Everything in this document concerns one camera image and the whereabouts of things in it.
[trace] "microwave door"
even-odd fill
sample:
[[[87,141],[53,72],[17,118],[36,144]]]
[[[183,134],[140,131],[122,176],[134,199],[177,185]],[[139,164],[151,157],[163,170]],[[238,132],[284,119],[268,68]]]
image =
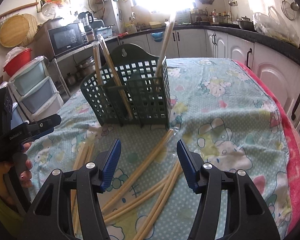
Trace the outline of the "microwave door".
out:
[[[83,45],[78,24],[54,28],[48,32],[55,56]]]

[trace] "black countertop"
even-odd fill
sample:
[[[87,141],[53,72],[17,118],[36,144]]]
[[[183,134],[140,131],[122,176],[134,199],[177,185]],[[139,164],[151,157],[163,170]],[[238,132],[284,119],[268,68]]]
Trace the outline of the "black countertop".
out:
[[[235,28],[228,28],[228,27],[191,26],[191,25],[175,26],[173,29],[174,30],[207,29],[207,30],[228,33],[228,34],[236,36],[238,38],[242,38],[244,40],[251,41],[251,42],[257,42],[259,44],[267,46],[267,47],[281,53],[282,55],[286,56],[287,58],[291,59],[298,65],[300,65],[300,49],[298,49],[295,46],[290,45],[289,43],[286,43],[284,41],[279,41],[279,40],[262,35],[257,32],[250,32],[250,31],[245,31],[245,30],[235,29]],[[148,34],[148,33],[158,33],[158,32],[164,32],[164,31],[165,31],[165,28],[145,30],[145,31],[141,31],[138,33],[124,36],[122,39],[130,38],[130,37],[134,37],[134,36],[138,36],[138,35],[143,35],[143,34]]]

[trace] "utensil caddy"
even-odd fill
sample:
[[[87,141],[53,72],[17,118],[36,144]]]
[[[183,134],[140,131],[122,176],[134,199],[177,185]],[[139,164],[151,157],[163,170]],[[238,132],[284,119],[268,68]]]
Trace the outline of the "utensil caddy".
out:
[[[123,44],[111,53],[115,70],[122,86],[116,86],[111,69],[105,64],[101,69],[102,85],[97,84],[97,75],[92,73],[81,83],[81,91],[90,104],[99,123],[165,124],[169,126],[170,90],[166,58],[160,77],[154,77],[159,57],[145,52],[134,44]],[[133,117],[120,97],[124,90]]]

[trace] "round wooden cutting board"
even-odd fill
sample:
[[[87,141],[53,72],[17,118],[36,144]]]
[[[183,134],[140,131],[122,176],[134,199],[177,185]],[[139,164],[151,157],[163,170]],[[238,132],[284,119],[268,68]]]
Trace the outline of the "round wooden cutting board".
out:
[[[19,45],[26,38],[30,29],[28,20],[22,15],[9,18],[0,29],[0,44],[6,48]]]
[[[29,32],[28,32],[26,38],[19,45],[19,46],[24,47],[33,41],[34,36],[37,33],[39,23],[38,23],[37,18],[34,17],[32,14],[25,13],[25,14],[22,14],[22,16],[28,20],[29,25],[30,25],[30,29],[29,29]]]

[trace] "red fabric edge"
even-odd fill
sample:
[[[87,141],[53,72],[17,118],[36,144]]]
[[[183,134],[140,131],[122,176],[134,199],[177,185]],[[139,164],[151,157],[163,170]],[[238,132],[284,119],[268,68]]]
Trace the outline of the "red fabric edge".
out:
[[[292,219],[288,228],[288,233],[295,227],[296,223],[300,219],[300,154],[298,150],[298,144],[294,137],[292,129],[294,127],[291,126],[291,122],[288,119],[284,109],[282,108],[280,102],[277,100],[275,95],[270,91],[270,89],[252,72],[247,66],[242,64],[239,61],[234,60],[246,73],[252,77],[260,87],[270,96],[274,102],[276,103],[281,119],[282,119],[282,126],[283,126],[283,133],[285,137],[289,137],[290,140],[287,140],[287,144],[289,147],[289,162],[287,165],[287,177],[288,177],[288,184],[290,188],[290,199],[291,199],[291,207],[292,207]],[[291,174],[299,174],[297,178],[293,178]]]

